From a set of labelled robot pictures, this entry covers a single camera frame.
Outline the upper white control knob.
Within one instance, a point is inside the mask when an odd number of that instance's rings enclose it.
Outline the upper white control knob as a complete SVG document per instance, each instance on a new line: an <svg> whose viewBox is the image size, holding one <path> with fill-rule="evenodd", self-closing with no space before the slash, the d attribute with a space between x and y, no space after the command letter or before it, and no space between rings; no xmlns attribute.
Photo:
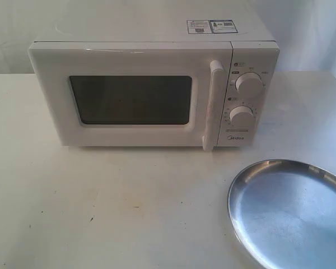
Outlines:
<svg viewBox="0 0 336 269"><path fill-rule="evenodd" d="M263 91L263 82L258 74L247 72L238 77L235 87L241 96L253 98Z"/></svg>

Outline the round stainless steel tray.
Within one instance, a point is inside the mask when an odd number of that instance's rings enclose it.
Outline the round stainless steel tray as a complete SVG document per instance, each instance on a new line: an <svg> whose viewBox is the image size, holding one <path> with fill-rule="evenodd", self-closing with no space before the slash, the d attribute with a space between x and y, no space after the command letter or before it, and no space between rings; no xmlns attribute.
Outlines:
<svg viewBox="0 0 336 269"><path fill-rule="evenodd" d="M227 213L261 268L336 268L336 175L294 160L251 164L230 185Z"/></svg>

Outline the white microwave door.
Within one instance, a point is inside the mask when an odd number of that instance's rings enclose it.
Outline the white microwave door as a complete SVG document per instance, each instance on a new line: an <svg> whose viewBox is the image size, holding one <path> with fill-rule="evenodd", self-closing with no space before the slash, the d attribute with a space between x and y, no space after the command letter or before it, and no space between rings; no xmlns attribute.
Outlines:
<svg viewBox="0 0 336 269"><path fill-rule="evenodd" d="M218 141L229 42L36 42L29 57L62 144L196 146Z"/></svg>

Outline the white control knob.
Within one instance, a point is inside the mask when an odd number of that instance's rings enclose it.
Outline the white control knob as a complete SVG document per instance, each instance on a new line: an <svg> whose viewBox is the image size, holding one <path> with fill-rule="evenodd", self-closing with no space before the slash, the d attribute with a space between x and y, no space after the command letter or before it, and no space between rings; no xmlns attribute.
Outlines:
<svg viewBox="0 0 336 269"><path fill-rule="evenodd" d="M250 127L254 125L253 111L247 106L237 106L229 114L230 122L236 127Z"/></svg>
<svg viewBox="0 0 336 269"><path fill-rule="evenodd" d="M253 98L263 91L263 82L258 74L247 72L238 77L235 87L241 96Z"/></svg>

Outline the white microwave oven body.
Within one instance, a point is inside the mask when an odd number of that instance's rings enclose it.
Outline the white microwave oven body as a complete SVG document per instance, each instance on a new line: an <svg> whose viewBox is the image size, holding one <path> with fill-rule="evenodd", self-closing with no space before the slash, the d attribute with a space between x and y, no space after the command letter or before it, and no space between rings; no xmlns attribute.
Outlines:
<svg viewBox="0 0 336 269"><path fill-rule="evenodd" d="M68 16L54 30L58 34L45 34L36 42L229 42L233 48L231 67L228 73L227 90L215 147L240 147L252 142L264 105L267 89L277 62L279 48L276 42L265 40L256 30L247 36L240 34L189 34L182 9L172 11L128 11L116 10L111 15L96 11L93 15L84 12L80 17ZM253 97L241 96L235 87L239 76L254 72L263 82L263 91ZM255 122L250 127L233 126L229 119L231 110L247 106L253 111Z"/></svg>

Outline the blue white label sticker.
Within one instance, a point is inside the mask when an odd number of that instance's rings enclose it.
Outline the blue white label sticker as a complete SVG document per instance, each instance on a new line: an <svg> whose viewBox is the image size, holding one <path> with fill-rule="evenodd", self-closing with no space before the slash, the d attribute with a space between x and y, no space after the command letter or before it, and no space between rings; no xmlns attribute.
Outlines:
<svg viewBox="0 0 336 269"><path fill-rule="evenodd" d="M189 34L237 34L233 20L187 20Z"/></svg>

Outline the lower white control knob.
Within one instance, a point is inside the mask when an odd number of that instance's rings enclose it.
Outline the lower white control knob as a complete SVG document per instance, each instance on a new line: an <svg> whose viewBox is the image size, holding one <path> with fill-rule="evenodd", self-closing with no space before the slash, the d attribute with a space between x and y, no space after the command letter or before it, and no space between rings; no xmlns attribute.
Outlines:
<svg viewBox="0 0 336 269"><path fill-rule="evenodd" d="M250 127L254 125L253 111L247 106L237 106L229 114L230 122L236 127Z"/></svg>

